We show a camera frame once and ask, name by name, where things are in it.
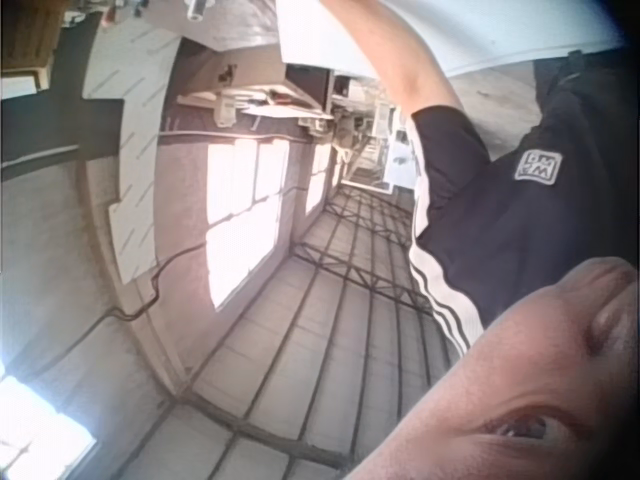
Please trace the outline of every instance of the eyelid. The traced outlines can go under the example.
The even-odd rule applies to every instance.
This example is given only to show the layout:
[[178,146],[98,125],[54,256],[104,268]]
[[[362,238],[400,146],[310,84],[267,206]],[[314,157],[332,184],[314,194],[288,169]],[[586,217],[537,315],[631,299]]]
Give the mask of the eyelid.
[[486,420],[480,426],[479,432],[493,434],[498,427],[525,415],[551,417],[564,425],[576,439],[581,441],[592,440],[595,436],[595,428],[592,425],[582,422],[566,410],[549,405],[528,405],[502,414],[497,418]]

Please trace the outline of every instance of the eye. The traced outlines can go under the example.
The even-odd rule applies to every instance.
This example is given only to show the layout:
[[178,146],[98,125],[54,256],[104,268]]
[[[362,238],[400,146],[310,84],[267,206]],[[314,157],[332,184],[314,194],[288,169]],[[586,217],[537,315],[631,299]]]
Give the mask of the eye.
[[573,436],[562,422],[546,415],[519,415],[495,423],[487,433],[545,442],[562,442]]
[[494,432],[502,437],[524,437],[542,440],[547,433],[547,421],[544,417],[522,415],[502,424]]

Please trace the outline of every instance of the bright window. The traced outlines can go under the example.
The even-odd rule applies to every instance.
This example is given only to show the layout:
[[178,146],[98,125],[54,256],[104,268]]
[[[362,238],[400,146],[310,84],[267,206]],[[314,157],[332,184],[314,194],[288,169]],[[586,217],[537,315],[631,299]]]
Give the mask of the bright window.
[[210,145],[207,265],[217,308],[273,250],[289,143]]
[[309,191],[307,192],[307,214],[322,200],[330,156],[330,143],[316,145],[313,155],[313,165],[311,167],[311,178],[309,179]]
[[0,470],[7,480],[65,478],[94,444],[84,427],[14,377],[0,382]]

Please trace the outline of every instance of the skin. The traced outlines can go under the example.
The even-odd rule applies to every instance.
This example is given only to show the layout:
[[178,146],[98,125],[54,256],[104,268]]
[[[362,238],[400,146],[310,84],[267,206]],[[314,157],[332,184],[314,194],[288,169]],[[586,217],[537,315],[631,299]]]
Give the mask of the skin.
[[[637,339],[638,272],[589,260],[498,318],[347,478],[583,478],[637,402]],[[525,415],[542,438],[498,434]]]
[[391,9],[378,0],[321,1],[347,29],[405,115],[435,105],[463,110],[429,47]]

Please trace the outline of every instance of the sleeve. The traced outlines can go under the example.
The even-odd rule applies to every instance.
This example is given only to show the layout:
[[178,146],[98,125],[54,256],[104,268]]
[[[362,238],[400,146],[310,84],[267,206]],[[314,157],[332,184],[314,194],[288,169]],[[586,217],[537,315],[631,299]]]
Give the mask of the sleeve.
[[478,132],[460,110],[427,107],[414,113],[411,120],[407,130],[420,169],[416,208],[424,210],[417,216],[430,217],[491,161]]

